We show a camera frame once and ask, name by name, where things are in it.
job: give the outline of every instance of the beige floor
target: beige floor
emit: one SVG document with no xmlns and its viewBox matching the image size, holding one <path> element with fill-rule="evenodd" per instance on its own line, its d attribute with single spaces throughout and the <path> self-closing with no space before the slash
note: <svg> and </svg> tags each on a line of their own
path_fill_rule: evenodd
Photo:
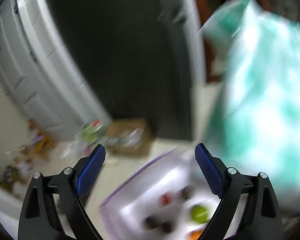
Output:
<svg viewBox="0 0 300 240">
<path fill-rule="evenodd" d="M 99 175 L 98 181 L 85 207 L 91 221 L 104 239 L 109 239 L 109 237 L 98 212 L 100 203 L 143 164 L 154 157 L 173 147 L 179 147 L 184 150 L 194 150 L 195 145 L 201 141 L 204 128 L 208 123 L 211 110 L 221 86 L 221 84 L 211 84 L 192 90 L 194 141 L 175 141 L 158 138 L 153 142 L 149 155 L 142 158 L 129 158 L 125 156 L 113 157 L 111 153 L 107 151 L 104 168 Z M 0 86 L 0 177 L 3 168 L 8 164 L 5 152 L 11 149 L 18 150 L 27 140 L 28 131 L 26 118 L 22 116 L 10 96 L 5 95 L 4 90 Z M 69 142 L 59 143 L 51 152 L 51 161 L 48 163 L 35 160 L 34 172 L 39 171 L 43 175 L 48 176 L 58 174 L 66 167 L 73 167 L 80 156 L 67 157 L 63 160 L 61 154 L 67 147 L 69 147 Z M 64 223 L 66 232 L 72 235 L 70 227 L 66 224 L 64 217 L 61 218 L 61 221 Z"/>
</svg>

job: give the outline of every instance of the teal fabric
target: teal fabric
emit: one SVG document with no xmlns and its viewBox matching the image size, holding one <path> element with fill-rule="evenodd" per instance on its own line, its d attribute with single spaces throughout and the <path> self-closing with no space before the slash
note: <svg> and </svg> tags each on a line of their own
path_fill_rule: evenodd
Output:
<svg viewBox="0 0 300 240">
<path fill-rule="evenodd" d="M 280 207 L 300 212 L 300 25 L 231 0 L 201 31 L 226 54 L 204 143 L 241 173 L 266 172 Z"/>
</svg>

